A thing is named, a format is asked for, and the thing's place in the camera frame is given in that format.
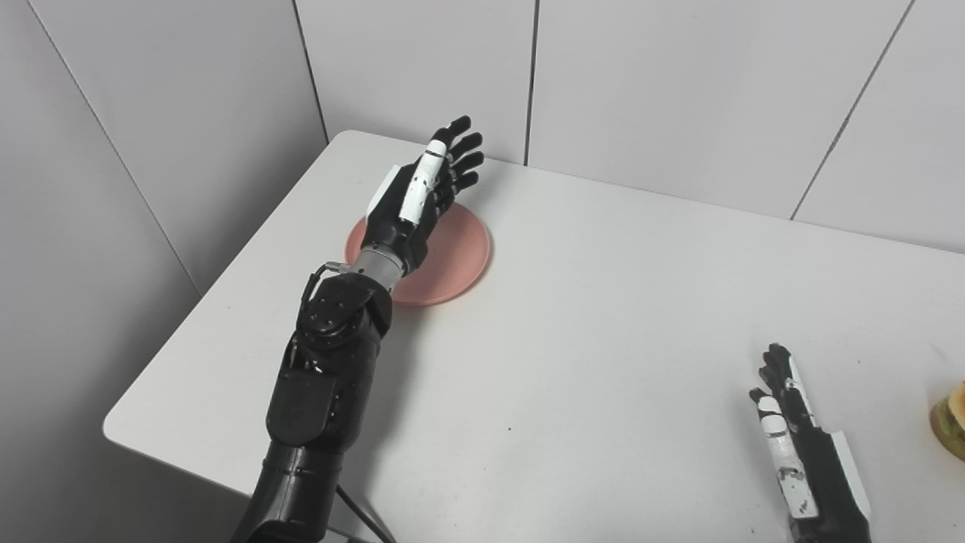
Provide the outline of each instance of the wall seam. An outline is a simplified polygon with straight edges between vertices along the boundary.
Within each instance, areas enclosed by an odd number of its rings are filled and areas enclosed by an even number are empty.
[[[325,136],[325,145],[331,143],[328,139],[328,127],[325,126],[325,115],[321,112],[321,100],[318,98],[318,86],[315,83],[315,71],[312,70],[312,59],[308,54],[308,44],[305,42],[305,29],[301,24],[301,14],[298,12],[297,0],[291,0],[291,8],[295,11],[295,24],[298,25],[298,37],[305,51],[305,66],[308,67],[308,78],[312,81],[312,93],[315,95],[315,106],[318,108],[318,118],[321,120],[321,133]]]
[[[821,158],[821,162],[817,165],[817,169],[814,170],[814,175],[811,176],[811,180],[808,182],[808,186],[804,189],[804,193],[801,194],[801,199],[798,200],[797,206],[794,207],[793,213],[790,214],[790,220],[794,220],[797,213],[801,211],[801,206],[804,204],[805,198],[808,197],[808,193],[811,192],[811,187],[814,186],[814,182],[817,181],[817,176],[820,175],[821,170],[824,169],[824,164],[828,161],[828,157],[834,152],[835,147],[838,146],[838,141],[841,140],[841,136],[844,134],[844,130],[847,128],[848,123],[851,122],[851,116],[854,115],[855,109],[858,108],[858,102],[861,98],[865,96],[865,91],[871,84],[871,80],[874,79],[874,75],[878,72],[878,68],[881,66],[881,62],[885,59],[885,55],[888,54],[888,50],[891,48],[892,43],[895,41],[895,36],[898,35],[898,30],[901,29],[901,25],[904,24],[905,18],[911,13],[912,7],[915,5],[917,0],[911,0],[908,6],[905,8],[904,13],[901,14],[901,18],[898,20],[898,24],[895,26],[895,30],[892,31],[892,35],[888,38],[885,43],[885,48],[881,50],[881,54],[878,55],[878,60],[875,61],[874,67],[871,68],[871,73],[868,74],[868,78],[865,79],[865,84],[862,85],[861,90],[858,92],[858,96],[854,99],[854,103],[851,104],[851,108],[848,109],[847,115],[844,116],[844,121],[841,122],[841,126],[838,127],[838,132],[835,134],[834,139],[831,140],[831,145],[828,150],[824,153],[824,157]]]
[[[533,46],[530,49],[530,92],[526,101],[526,140],[523,143],[523,165],[530,164],[530,128],[533,125],[533,89],[537,79],[537,36],[539,34],[539,0],[533,8]]]

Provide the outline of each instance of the black robotic finger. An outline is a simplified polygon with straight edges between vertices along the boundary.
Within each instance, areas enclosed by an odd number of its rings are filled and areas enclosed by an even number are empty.
[[[437,130],[435,134],[432,135],[432,139],[437,139],[441,141],[443,144],[446,145],[446,148],[448,149],[451,145],[453,145],[453,140],[455,139],[455,136],[456,134],[453,134],[452,129],[442,128]]]
[[[453,183],[453,188],[455,189],[455,194],[459,194],[462,190],[469,188],[479,182],[480,174],[476,172],[469,172],[458,177]]]
[[[457,137],[468,130],[472,124],[472,119],[470,119],[468,115],[463,115],[462,117],[459,117],[458,119],[449,123],[449,130],[453,133],[453,137]]]
[[[456,172],[457,175],[461,176],[467,171],[482,164],[484,159],[485,159],[485,156],[483,155],[483,152],[476,151],[471,155],[467,155],[461,158],[455,164],[453,164],[453,171]]]
[[[467,152],[476,149],[483,144],[483,135],[478,132],[473,132],[466,137],[460,139],[453,145],[449,150],[449,160],[455,162],[459,160],[460,157],[465,155]]]

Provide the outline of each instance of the black forearm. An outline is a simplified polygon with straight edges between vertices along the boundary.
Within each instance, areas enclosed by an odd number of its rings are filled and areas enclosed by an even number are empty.
[[[387,289],[364,274],[310,279],[268,407],[272,443],[232,543],[324,536],[391,307]]]

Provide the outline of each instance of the white wall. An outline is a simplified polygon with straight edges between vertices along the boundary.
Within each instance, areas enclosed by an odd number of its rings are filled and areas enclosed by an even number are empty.
[[[0,2],[2,539],[225,541],[101,423],[324,145],[292,5],[83,4]]]
[[[960,3],[915,5],[846,122],[910,4],[299,2],[331,135],[466,111],[496,157],[965,251]]]
[[[31,2],[206,291],[325,145],[292,3]]]
[[[299,0],[330,137],[423,141],[469,114],[491,157],[522,162],[534,4]]]
[[[790,217],[908,0],[542,0],[530,165]]]
[[[798,220],[965,252],[963,22],[915,3]]]

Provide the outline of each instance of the robotic arm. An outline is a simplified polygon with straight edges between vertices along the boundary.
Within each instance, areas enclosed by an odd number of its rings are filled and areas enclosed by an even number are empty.
[[[362,251],[309,277],[266,419],[271,445],[231,543],[309,543],[325,535],[345,453],[362,428],[390,294],[428,254],[455,196],[474,185],[483,137],[460,117],[413,163],[390,170],[369,205]],[[326,271],[336,275],[321,279]]]

